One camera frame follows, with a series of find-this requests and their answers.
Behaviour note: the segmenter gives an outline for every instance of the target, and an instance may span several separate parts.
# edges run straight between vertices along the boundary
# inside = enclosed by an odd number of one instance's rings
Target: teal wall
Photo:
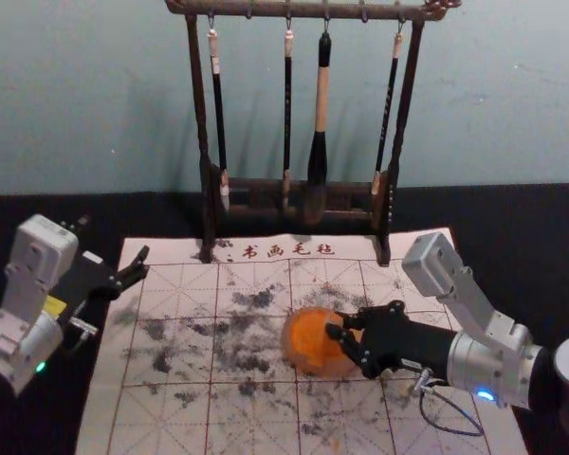
[[[230,174],[278,177],[285,21],[216,28]],[[304,178],[322,22],[293,28],[291,169]],[[329,178],[370,180],[395,24],[329,30]],[[196,191],[197,154],[183,17],[160,0],[0,2],[0,193]],[[400,185],[519,182],[569,182],[569,1],[467,0],[424,31]]]

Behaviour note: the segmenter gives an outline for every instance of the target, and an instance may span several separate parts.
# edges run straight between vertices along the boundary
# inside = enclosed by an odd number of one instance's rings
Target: yellow label
[[[45,301],[45,311],[49,313],[52,317],[58,318],[59,315],[67,307],[64,301],[55,299],[52,296],[48,296]]]

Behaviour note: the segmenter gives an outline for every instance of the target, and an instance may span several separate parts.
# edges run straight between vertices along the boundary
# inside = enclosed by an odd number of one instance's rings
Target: black tablecloth
[[[127,236],[199,237],[198,203],[195,194],[163,193],[0,197],[0,299],[14,231],[34,213],[56,221],[90,214],[82,247],[117,264]],[[442,226],[452,229],[493,305],[527,325],[536,343],[554,349],[569,337],[569,185],[400,190],[394,231]],[[256,236],[306,229],[266,218],[221,232]],[[325,222],[313,232],[368,233],[353,222]],[[105,311],[91,308],[91,321],[102,326]],[[98,349],[93,341],[73,363],[51,359],[12,407],[0,409],[0,455],[74,453]],[[530,453],[569,453],[556,416],[515,413]]]

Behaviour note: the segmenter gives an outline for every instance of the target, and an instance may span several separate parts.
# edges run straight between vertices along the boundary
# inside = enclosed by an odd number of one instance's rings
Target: blue led light
[[[489,391],[485,391],[485,390],[480,390],[476,392],[477,396],[486,399],[487,401],[494,401],[495,397],[493,396],[493,394]]]

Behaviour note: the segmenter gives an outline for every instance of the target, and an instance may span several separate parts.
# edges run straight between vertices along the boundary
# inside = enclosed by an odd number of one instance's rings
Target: grid paper
[[[401,268],[418,234],[392,236],[389,267],[368,237],[220,239],[213,264],[198,261],[196,240],[127,239],[121,264],[148,245],[151,268],[110,307],[77,453],[526,453],[512,412],[466,392],[440,390],[486,437],[427,426],[409,394],[414,373],[324,380],[283,360],[285,318],[309,305],[354,312],[403,300],[412,320],[458,330]],[[425,408],[441,425],[473,430],[431,396]]]

